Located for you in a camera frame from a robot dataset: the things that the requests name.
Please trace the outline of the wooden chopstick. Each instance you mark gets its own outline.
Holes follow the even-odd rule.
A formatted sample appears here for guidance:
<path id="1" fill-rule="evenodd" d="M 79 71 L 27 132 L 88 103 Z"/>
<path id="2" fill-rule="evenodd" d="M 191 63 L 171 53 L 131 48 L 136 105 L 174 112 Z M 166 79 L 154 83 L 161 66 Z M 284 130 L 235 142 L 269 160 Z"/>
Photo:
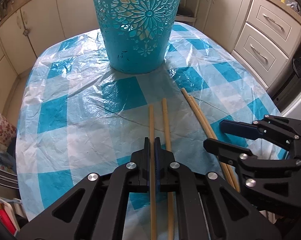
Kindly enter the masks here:
<path id="1" fill-rule="evenodd" d="M 149 134 L 150 134 L 150 237 L 157 239 L 156 232 L 156 185 L 154 157 L 154 108 L 149 105 Z"/>
<path id="2" fill-rule="evenodd" d="M 211 125 L 209 124 L 206 116 L 204 115 L 204 113 L 202 112 L 200 106 L 198 105 L 198 103 L 196 102 L 195 98 L 193 96 L 191 96 L 192 101 L 194 102 L 195 106 L 197 107 L 197 110 L 199 111 L 199 113 L 201 114 L 202 118 L 204 119 L 205 122 L 205 128 L 204 130 L 207 131 L 208 130 L 208 137 L 217 140 L 217 136 L 215 135 L 215 132 L 213 131 L 213 129 L 211 128 Z M 238 179 L 234 174 L 234 171 L 232 169 L 232 167 L 228 164 L 222 163 L 220 162 L 221 168 L 223 170 L 224 176 L 227 180 L 227 182 L 237 191 L 240 192 L 240 187 L 239 187 L 239 183 L 238 183 Z"/>
<path id="3" fill-rule="evenodd" d="M 166 98 L 162 99 L 162 112 L 163 112 L 166 150 L 171 151 L 172 148 L 170 142 L 170 129 L 169 129 L 168 107 L 167 107 Z M 168 211 L 168 240 L 174 240 L 174 194 L 173 192 L 167 193 L 167 211 Z"/>
<path id="4" fill-rule="evenodd" d="M 197 119 L 199 120 L 203 130 L 205 128 L 205 122 L 204 119 L 202 118 L 201 114 L 199 113 L 199 111 L 197 110 L 197 107 L 195 106 L 194 102 L 191 99 L 191 96 L 187 93 L 185 88 L 181 89 L 181 92 L 183 94 L 183 96 L 185 97 L 185 99 L 188 101 L 189 105 L 191 106 L 191 109 L 193 110 L 193 112 L 195 113 Z"/>

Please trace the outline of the cream kitchen base cabinets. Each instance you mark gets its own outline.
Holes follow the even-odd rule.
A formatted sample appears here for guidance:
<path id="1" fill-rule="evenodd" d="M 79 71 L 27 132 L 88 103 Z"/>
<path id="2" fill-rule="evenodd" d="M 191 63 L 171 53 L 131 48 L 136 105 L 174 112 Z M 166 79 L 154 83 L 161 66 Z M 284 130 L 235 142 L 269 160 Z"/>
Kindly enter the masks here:
<path id="1" fill-rule="evenodd" d="M 13 1 L 0 22 L 0 109 L 20 74 L 51 45 L 99 27 L 93 0 Z M 298 105 L 301 82 L 291 61 L 301 16 L 279 0 L 200 0 L 196 29 L 243 63 L 281 110 Z"/>

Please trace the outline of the blue checkered plastic tablecloth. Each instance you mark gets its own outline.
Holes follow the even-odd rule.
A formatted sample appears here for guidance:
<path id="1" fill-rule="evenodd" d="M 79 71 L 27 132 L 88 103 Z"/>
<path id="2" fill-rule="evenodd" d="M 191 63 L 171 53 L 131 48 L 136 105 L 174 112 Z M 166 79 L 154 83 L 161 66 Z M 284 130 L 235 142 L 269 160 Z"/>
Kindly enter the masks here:
<path id="1" fill-rule="evenodd" d="M 114 70 L 101 32 L 93 30 L 44 51 L 26 83 L 16 161 L 27 218 L 35 218 L 88 174 L 104 175 L 127 163 L 149 135 L 150 106 L 155 135 L 164 139 L 163 99 L 176 161 L 201 174 L 220 173 L 217 158 L 203 148 L 206 134 L 183 89 L 219 140 L 263 159 L 285 157 L 285 150 L 265 140 L 221 133 L 222 120 L 251 123 L 279 110 L 241 64 L 194 27 L 174 24 L 164 64 L 140 75 Z"/>

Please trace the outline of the white storage trolley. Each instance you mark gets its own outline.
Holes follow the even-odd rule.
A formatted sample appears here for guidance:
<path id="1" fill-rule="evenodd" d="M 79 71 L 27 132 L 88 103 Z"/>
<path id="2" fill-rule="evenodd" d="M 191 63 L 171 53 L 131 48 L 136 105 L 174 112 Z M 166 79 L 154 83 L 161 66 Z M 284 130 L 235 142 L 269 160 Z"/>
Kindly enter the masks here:
<path id="1" fill-rule="evenodd" d="M 180 0 L 176 21 L 195 26 L 200 0 Z"/>

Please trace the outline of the floral plastic bag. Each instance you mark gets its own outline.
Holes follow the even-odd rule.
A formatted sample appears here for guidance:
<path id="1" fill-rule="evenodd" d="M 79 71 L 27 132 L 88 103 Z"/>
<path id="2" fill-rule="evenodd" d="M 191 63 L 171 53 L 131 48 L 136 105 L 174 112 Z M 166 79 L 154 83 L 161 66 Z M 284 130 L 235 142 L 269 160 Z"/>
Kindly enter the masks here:
<path id="1" fill-rule="evenodd" d="M 17 135 L 17 129 L 0 112 L 0 144 L 8 147 Z"/>

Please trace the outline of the blue perforated plastic basket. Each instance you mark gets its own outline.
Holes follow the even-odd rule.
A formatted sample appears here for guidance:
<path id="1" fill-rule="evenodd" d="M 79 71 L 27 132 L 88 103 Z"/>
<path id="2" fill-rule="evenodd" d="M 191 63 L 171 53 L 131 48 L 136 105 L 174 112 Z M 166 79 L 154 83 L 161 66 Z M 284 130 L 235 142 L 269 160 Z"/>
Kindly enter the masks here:
<path id="1" fill-rule="evenodd" d="M 93 0 L 109 63 L 125 74 L 162 65 L 180 0 Z"/>

